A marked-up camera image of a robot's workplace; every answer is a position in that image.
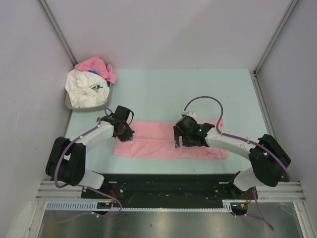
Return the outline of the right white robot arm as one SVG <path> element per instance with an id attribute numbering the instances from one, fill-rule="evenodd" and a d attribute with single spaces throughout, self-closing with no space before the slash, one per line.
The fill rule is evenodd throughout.
<path id="1" fill-rule="evenodd" d="M 275 187 L 291 181 L 287 170 L 291 160 L 278 142 L 268 134 L 255 141 L 220 131 L 218 125 L 199 124 L 183 116 L 173 127 L 175 147 L 214 147 L 237 154 L 250 161 L 251 167 L 238 172 L 229 185 L 229 195 L 240 199 L 252 187 L 264 184 Z"/>

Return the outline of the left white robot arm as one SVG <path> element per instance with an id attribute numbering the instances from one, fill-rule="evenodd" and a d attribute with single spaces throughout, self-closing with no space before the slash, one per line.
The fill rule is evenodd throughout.
<path id="1" fill-rule="evenodd" d="M 134 130 L 130 124 L 134 113 L 130 109 L 117 106 L 114 112 L 97 118 L 96 125 L 74 138 L 58 137 L 53 144 L 45 172 L 57 188 L 81 186 L 92 189 L 98 198 L 109 194 L 105 177 L 86 168 L 86 155 L 97 145 L 111 138 L 121 142 L 130 141 Z"/>

